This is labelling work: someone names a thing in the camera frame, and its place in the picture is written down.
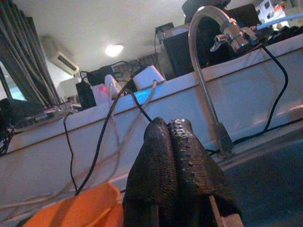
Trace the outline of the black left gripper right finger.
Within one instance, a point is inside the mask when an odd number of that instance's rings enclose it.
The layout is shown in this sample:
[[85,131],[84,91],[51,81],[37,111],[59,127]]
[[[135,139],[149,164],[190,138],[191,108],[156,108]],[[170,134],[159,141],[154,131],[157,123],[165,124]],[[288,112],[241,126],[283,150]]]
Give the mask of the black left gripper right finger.
[[178,180],[177,226],[243,226],[222,169],[194,134],[190,121],[175,119],[168,128]]

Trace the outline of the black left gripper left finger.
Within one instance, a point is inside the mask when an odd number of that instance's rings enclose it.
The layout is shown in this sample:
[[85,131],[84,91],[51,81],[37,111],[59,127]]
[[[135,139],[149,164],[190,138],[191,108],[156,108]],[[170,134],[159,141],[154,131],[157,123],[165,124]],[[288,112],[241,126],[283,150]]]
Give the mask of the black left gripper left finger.
[[171,227],[178,182],[170,133],[156,117],[145,129],[143,145],[128,174],[123,200],[125,227]]

